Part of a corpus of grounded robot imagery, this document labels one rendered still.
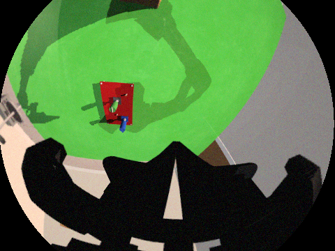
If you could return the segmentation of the red circuit board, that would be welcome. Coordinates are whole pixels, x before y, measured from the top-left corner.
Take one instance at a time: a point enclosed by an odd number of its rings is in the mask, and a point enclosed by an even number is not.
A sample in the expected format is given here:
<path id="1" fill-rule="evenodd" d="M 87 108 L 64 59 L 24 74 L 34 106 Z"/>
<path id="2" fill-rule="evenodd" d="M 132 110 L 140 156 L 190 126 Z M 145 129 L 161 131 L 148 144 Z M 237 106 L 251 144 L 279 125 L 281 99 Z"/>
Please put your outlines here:
<path id="1" fill-rule="evenodd" d="M 109 125 L 120 125 L 124 133 L 126 126 L 132 125 L 134 84 L 100 82 L 101 100 Z"/>

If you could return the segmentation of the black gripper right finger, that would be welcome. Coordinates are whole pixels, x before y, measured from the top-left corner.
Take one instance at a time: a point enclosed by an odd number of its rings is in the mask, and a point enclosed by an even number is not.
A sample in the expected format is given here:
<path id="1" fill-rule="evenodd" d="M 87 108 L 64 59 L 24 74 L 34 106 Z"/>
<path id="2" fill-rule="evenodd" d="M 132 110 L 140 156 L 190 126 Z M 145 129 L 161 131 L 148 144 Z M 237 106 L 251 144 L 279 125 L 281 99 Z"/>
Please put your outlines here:
<path id="1" fill-rule="evenodd" d="M 193 218 L 192 212 L 200 204 L 211 185 L 253 178 L 257 172 L 258 165 L 253 162 L 215 167 L 194 154 L 181 142 L 177 143 L 175 158 L 182 220 Z"/>

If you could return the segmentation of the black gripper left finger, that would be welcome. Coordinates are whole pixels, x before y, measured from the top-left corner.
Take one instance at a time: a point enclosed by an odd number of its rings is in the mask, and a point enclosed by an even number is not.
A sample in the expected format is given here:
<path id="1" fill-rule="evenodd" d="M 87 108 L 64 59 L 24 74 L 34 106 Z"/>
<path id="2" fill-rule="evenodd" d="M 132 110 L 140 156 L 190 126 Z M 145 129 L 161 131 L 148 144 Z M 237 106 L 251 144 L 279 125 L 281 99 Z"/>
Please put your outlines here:
<path id="1" fill-rule="evenodd" d="M 103 158 L 103 168 L 110 181 L 158 192 L 158 208 L 162 209 L 161 218 L 164 218 L 177 147 L 177 141 L 173 140 L 162 153 L 149 162 L 108 156 Z"/>

